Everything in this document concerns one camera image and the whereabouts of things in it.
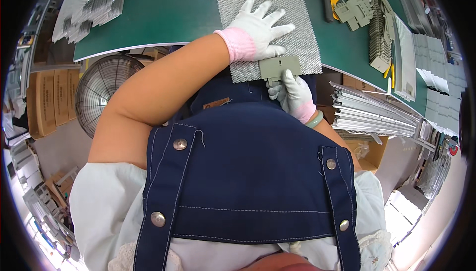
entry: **concrete floor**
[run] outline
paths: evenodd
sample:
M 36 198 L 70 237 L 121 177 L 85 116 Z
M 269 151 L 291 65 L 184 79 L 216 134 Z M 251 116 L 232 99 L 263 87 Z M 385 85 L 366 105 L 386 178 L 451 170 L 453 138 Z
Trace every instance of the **concrete floor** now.
M 403 143 L 400 138 L 392 138 L 387 142 L 382 162 L 375 173 L 382 185 L 384 202 L 417 169 L 420 149 L 410 140 Z
M 74 166 L 78 171 L 88 161 L 92 139 L 83 131 L 77 119 L 56 127 L 56 131 L 33 143 L 44 179 Z

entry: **apron strap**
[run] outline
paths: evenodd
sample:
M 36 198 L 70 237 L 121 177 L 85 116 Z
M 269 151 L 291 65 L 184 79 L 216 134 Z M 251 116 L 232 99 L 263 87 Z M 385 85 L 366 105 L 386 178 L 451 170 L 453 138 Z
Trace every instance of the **apron strap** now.
M 148 185 L 144 188 L 144 219 L 134 257 L 134 270 L 136 271 L 150 270 L 151 258 L 158 262 L 154 269 L 165 270 L 179 195 L 183 188 L 182 184 L 196 129 L 191 125 L 175 123 L 170 130 L 169 140 L 164 150 L 153 148 L 155 136 L 151 136 L 153 139 L 150 152 L 153 155 L 150 158 L 160 159 L 160 162 L 155 171 L 148 173 L 146 182 Z M 160 181 L 154 183 L 156 177 L 159 177 Z
M 322 146 L 321 164 L 332 208 L 337 251 L 342 271 L 360 270 L 360 248 L 355 234 L 357 203 L 354 189 L 354 167 L 348 150 L 337 146 Z M 351 165 L 345 169 L 341 165 Z

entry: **jade bangle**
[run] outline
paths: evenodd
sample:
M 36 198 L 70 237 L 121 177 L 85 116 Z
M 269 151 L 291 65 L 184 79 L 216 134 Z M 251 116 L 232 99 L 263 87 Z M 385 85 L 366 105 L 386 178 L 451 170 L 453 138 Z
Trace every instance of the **jade bangle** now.
M 322 113 L 321 110 L 318 110 L 318 116 L 316 116 L 316 118 L 314 118 L 313 120 L 311 120 L 310 122 L 308 122 L 306 124 L 306 126 L 310 127 L 311 129 L 314 128 L 316 125 L 318 125 L 321 120 L 324 118 L 324 113 Z

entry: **gloved hand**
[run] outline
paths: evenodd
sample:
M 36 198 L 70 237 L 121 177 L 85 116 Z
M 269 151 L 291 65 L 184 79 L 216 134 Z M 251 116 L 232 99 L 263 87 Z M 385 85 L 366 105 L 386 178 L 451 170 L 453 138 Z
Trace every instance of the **gloved hand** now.
M 284 54 L 286 48 L 269 43 L 296 28 L 292 23 L 272 27 L 283 17 L 284 9 L 279 8 L 263 18 L 271 7 L 271 1 L 265 1 L 252 13 L 251 8 L 254 3 L 255 0 L 247 0 L 235 20 L 226 29 L 214 31 L 227 44 L 230 63 L 238 60 L 262 60 Z
M 312 101 L 312 93 L 303 78 L 294 79 L 291 70 L 286 70 L 281 76 L 281 81 L 273 82 L 273 86 L 266 82 L 269 98 L 277 99 L 286 113 L 297 118 L 305 124 L 316 111 Z

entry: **factory workshop table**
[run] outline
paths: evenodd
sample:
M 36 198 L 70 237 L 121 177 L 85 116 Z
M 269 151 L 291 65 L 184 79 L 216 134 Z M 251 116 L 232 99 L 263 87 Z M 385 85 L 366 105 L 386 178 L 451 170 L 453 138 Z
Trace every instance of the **factory workshop table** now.
M 350 75 L 384 92 L 387 80 L 369 65 L 368 25 L 350 31 L 337 20 L 324 21 L 322 0 L 304 0 L 319 45 L 323 66 Z M 408 23 L 400 0 L 388 0 L 395 13 Z M 74 60 L 124 49 L 185 44 L 222 29 L 216 0 L 125 0 L 122 15 L 91 29 L 76 44 Z M 410 108 L 425 115 L 426 84 L 416 75 L 416 100 Z

